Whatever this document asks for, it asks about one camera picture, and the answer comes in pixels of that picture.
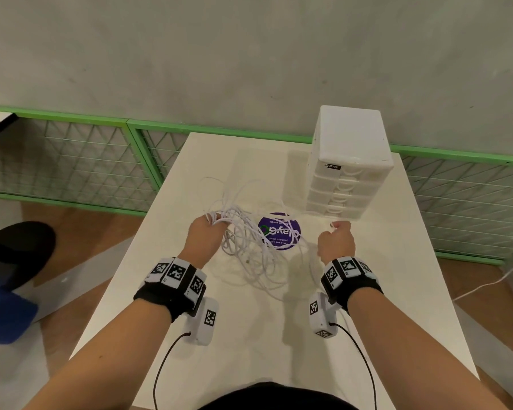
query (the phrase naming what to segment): purple circular sticker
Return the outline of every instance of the purple circular sticker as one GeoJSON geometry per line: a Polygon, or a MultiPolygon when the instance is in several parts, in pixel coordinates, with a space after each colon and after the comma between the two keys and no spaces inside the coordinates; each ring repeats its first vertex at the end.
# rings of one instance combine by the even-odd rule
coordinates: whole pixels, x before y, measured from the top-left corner
{"type": "Polygon", "coordinates": [[[300,225],[296,220],[288,220],[289,217],[285,213],[271,213],[277,216],[285,216],[285,219],[281,219],[282,221],[276,219],[269,219],[268,217],[263,217],[260,219],[258,226],[260,230],[264,233],[266,238],[273,244],[275,247],[281,247],[285,245],[289,245],[291,241],[293,244],[286,246],[284,248],[278,250],[287,250],[293,247],[296,243],[298,243],[298,237],[292,236],[291,230],[284,223],[290,224],[293,230],[296,230],[300,235],[300,225]]]}

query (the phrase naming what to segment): forearm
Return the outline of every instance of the forearm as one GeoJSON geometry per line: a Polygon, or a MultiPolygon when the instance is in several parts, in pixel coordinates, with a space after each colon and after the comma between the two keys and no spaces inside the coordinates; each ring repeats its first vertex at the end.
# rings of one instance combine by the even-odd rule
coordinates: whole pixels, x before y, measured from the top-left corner
{"type": "Polygon", "coordinates": [[[50,379],[25,410],[128,409],[170,324],[166,307],[133,301],[50,379]]]}
{"type": "Polygon", "coordinates": [[[458,359],[380,292],[357,290],[348,309],[396,408],[506,409],[458,359]]]}

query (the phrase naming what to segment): black cable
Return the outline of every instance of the black cable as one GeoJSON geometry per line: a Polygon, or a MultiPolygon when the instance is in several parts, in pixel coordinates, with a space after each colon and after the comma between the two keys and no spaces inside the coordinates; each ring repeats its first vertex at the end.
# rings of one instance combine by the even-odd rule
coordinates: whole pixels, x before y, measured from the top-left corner
{"type": "Polygon", "coordinates": [[[376,386],[374,385],[374,378],[372,377],[372,372],[370,371],[369,364],[367,363],[367,359],[363,355],[363,352],[361,351],[361,348],[359,348],[359,345],[357,345],[356,340],[354,339],[354,337],[352,337],[352,335],[348,332],[348,330],[345,329],[342,325],[338,325],[335,322],[329,322],[329,325],[337,326],[338,328],[341,328],[344,332],[346,332],[348,334],[348,336],[352,339],[353,343],[356,345],[357,351],[359,351],[359,353],[361,354],[361,357],[363,358],[363,361],[365,361],[365,365],[367,366],[367,370],[369,370],[370,380],[372,381],[372,394],[374,395],[374,410],[377,410],[377,407],[376,407],[376,386]]]}
{"type": "Polygon", "coordinates": [[[175,344],[178,342],[178,340],[182,337],[189,337],[190,335],[192,335],[191,332],[185,332],[184,334],[181,334],[179,335],[179,337],[175,340],[175,342],[173,342],[173,344],[169,347],[169,350],[167,351],[167,353],[165,354],[165,357],[164,357],[164,360],[161,362],[161,365],[160,365],[160,369],[157,371],[157,374],[156,374],[156,380],[154,381],[154,388],[152,389],[152,398],[154,399],[154,409],[157,410],[157,403],[156,403],[156,386],[157,386],[157,379],[158,377],[160,376],[160,372],[161,372],[161,369],[163,368],[164,364],[165,364],[165,360],[167,359],[167,356],[169,355],[169,353],[171,352],[171,350],[173,349],[173,347],[175,346],[175,344]]]}

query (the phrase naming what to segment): white cable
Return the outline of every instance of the white cable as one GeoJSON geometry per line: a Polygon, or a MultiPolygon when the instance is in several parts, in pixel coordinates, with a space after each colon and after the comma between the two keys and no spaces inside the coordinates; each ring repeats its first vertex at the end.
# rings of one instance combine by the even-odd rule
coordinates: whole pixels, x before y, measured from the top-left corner
{"type": "MultiPolygon", "coordinates": [[[[206,177],[215,181],[222,181],[212,177],[206,177]]],[[[264,232],[260,229],[258,224],[251,218],[250,212],[243,210],[240,206],[235,204],[236,199],[242,190],[251,183],[260,182],[260,180],[249,181],[241,187],[232,199],[228,199],[223,193],[223,198],[214,201],[206,215],[208,216],[211,224],[219,222],[227,222],[232,224],[224,234],[224,239],[221,244],[223,252],[229,256],[235,256],[239,260],[240,265],[246,273],[246,281],[253,285],[253,287],[263,290],[268,295],[279,301],[286,301],[285,298],[275,296],[271,291],[279,289],[287,284],[287,280],[283,282],[276,277],[276,266],[280,261],[287,262],[286,259],[280,254],[281,249],[291,248],[297,245],[300,250],[301,257],[304,257],[300,242],[304,242],[308,246],[308,242],[300,235],[298,230],[295,230],[292,221],[294,217],[285,214],[284,216],[274,216],[266,214],[265,217],[273,218],[278,221],[281,226],[289,230],[290,241],[277,247],[265,236],[264,232]],[[213,206],[220,203],[220,208],[212,210],[213,206]]],[[[287,213],[286,208],[281,202],[282,213],[287,213]]],[[[314,274],[312,273],[311,261],[308,261],[310,268],[310,275],[314,285],[317,287],[319,282],[316,282],[314,274]]]]}
{"type": "Polygon", "coordinates": [[[469,291],[469,292],[467,292],[466,294],[463,294],[463,295],[460,295],[460,296],[458,296],[458,297],[454,298],[454,299],[452,300],[452,302],[456,302],[456,301],[458,301],[458,300],[460,300],[460,299],[462,299],[462,298],[464,298],[464,297],[466,297],[466,296],[468,296],[468,295],[471,295],[473,292],[477,292],[479,289],[484,288],[485,286],[495,285],[496,283],[499,283],[499,282],[503,281],[504,279],[506,279],[506,278],[507,278],[507,276],[509,276],[512,272],[513,272],[513,267],[512,267],[511,269],[509,269],[509,270],[506,272],[506,274],[505,274],[505,275],[503,275],[501,278],[499,278],[497,281],[495,281],[495,282],[490,282],[490,283],[485,283],[484,285],[477,286],[477,288],[473,289],[472,291],[469,291]]]}

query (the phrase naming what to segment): wooden floor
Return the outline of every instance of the wooden floor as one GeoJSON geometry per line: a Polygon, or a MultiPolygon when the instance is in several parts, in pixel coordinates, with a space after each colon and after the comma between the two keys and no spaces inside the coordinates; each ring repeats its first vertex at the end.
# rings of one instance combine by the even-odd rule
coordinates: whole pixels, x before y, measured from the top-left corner
{"type": "MultiPolygon", "coordinates": [[[[57,248],[44,270],[34,280],[36,286],[133,236],[143,220],[134,216],[36,203],[21,203],[21,209],[23,220],[44,221],[57,232],[57,248]]],[[[439,264],[451,297],[501,276],[497,267],[488,265],[453,260],[439,260],[439,264]]],[[[40,321],[50,376],[67,362],[108,282],[98,285],[40,321]]],[[[513,294],[507,283],[486,287],[460,300],[458,305],[513,351],[513,294]]],[[[478,370],[482,382],[513,410],[513,398],[483,370],[478,370]]]]}

